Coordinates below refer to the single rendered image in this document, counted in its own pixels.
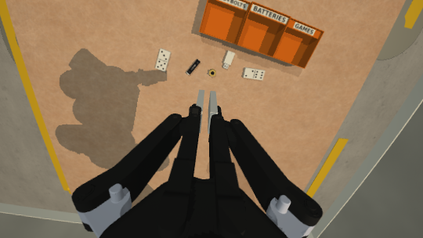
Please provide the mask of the white domino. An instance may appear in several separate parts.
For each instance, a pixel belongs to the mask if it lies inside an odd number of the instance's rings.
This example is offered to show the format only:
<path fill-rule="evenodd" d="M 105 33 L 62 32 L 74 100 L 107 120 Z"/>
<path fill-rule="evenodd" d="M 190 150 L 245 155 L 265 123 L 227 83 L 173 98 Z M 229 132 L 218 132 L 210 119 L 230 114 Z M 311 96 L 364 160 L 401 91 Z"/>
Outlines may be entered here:
<path fill-rule="evenodd" d="M 171 55 L 171 52 L 169 52 L 165 49 L 160 49 L 155 68 L 165 72 L 167 65 L 168 65 L 170 55 Z"/>
<path fill-rule="evenodd" d="M 250 79 L 256 79 L 256 80 L 262 81 L 264 77 L 264 73 L 265 73 L 265 70 L 245 67 L 243 78 L 250 78 Z"/>

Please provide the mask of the black aaa battery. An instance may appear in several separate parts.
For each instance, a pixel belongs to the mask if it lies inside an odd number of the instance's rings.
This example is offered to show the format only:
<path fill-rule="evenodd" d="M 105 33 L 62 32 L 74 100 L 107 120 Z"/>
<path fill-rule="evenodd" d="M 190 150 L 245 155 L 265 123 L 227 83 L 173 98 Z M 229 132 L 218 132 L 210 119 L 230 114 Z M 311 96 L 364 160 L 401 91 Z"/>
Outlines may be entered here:
<path fill-rule="evenodd" d="M 195 63 L 191 66 L 191 68 L 186 72 L 188 75 L 190 75 L 193 70 L 197 67 L 197 65 L 200 63 L 200 60 L 196 60 Z"/>

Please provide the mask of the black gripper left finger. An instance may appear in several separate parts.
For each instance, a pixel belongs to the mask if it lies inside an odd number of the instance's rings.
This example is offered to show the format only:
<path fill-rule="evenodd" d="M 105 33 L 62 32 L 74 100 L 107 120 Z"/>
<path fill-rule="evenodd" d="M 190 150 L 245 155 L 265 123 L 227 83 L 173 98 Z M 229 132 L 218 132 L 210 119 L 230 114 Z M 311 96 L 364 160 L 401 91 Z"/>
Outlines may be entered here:
<path fill-rule="evenodd" d="M 132 208 L 158 168 L 182 140 L 157 211 L 161 238 L 179 238 L 185 228 L 204 105 L 204 90 L 189 116 L 171 114 L 114 167 L 79 186 L 72 201 L 85 229 L 99 238 Z M 196 154 L 196 156 L 195 156 Z"/>

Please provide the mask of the orange three-compartment bin rack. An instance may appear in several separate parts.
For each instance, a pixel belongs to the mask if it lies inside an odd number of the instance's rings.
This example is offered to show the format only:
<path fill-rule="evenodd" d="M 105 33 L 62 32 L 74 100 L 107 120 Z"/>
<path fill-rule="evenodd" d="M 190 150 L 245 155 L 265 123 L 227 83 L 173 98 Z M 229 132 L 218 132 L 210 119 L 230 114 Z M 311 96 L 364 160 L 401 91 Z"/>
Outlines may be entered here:
<path fill-rule="evenodd" d="M 207 0 L 200 32 L 304 69 L 324 34 L 291 16 L 245 0 Z"/>

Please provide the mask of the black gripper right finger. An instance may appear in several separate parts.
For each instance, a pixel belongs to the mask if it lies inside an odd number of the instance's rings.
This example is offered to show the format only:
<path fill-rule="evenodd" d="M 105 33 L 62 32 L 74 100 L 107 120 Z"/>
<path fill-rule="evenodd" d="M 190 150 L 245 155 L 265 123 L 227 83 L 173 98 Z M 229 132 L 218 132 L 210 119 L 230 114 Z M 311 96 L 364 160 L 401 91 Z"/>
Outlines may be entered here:
<path fill-rule="evenodd" d="M 215 91 L 209 97 L 208 134 L 220 238 L 242 238 L 248 225 L 230 150 L 266 215 L 288 238 L 306 238 L 321 219 L 322 208 L 288 180 L 242 121 L 224 120 Z"/>

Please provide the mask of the grey usb stick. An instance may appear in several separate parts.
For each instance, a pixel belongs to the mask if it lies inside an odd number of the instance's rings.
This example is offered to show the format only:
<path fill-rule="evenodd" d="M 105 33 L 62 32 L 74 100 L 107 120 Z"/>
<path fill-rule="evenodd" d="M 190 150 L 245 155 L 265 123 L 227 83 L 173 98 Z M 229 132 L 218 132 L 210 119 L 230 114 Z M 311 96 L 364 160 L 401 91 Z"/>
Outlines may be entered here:
<path fill-rule="evenodd" d="M 224 65 L 223 67 L 228 69 L 229 65 L 231 65 L 233 61 L 233 57 L 235 55 L 235 52 L 228 51 L 226 54 L 226 58 L 224 59 Z"/>

